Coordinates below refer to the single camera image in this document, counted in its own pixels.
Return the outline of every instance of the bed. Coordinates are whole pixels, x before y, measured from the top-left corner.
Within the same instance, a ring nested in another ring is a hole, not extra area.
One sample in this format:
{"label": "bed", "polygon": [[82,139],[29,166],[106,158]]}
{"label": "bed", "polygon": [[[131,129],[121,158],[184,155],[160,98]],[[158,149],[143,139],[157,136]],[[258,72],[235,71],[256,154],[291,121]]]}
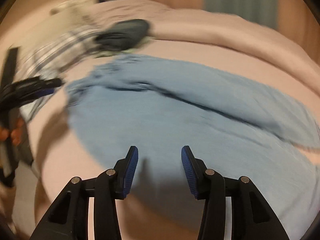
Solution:
{"label": "bed", "polygon": [[[90,11],[95,23],[103,28],[131,18],[148,20],[151,35],[156,39],[137,50],[138,54],[201,63],[256,80],[299,100],[320,119],[318,65],[301,47],[274,30],[237,16],[173,10],[148,0],[110,1],[95,4]],[[112,57],[87,58],[65,73],[67,81],[83,78],[95,65],[112,60]],[[89,179],[109,168],[92,157],[68,127],[66,100],[64,91],[59,90],[29,124],[31,147],[48,196],[47,202],[37,205],[37,221],[70,178]],[[320,164],[317,152],[300,151],[313,164]],[[92,201],[90,205],[89,239],[93,239]],[[117,210],[123,239],[196,238],[191,220],[175,220],[177,216],[187,216],[183,210],[177,211],[176,217],[161,216],[134,194],[124,202],[117,202]],[[201,217],[199,209],[194,210],[194,217],[198,220]],[[229,223],[226,228],[230,234]]]}

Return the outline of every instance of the human hand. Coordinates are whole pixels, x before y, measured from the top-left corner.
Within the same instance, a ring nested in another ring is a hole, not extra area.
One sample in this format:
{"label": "human hand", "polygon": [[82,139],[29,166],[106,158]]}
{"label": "human hand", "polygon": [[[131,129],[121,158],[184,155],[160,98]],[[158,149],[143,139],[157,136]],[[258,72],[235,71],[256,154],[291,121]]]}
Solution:
{"label": "human hand", "polygon": [[0,141],[5,141],[9,135],[11,137],[13,145],[17,146],[21,143],[21,136],[22,136],[22,127],[24,125],[24,120],[22,118],[18,118],[16,129],[14,129],[11,134],[7,129],[0,127]]}

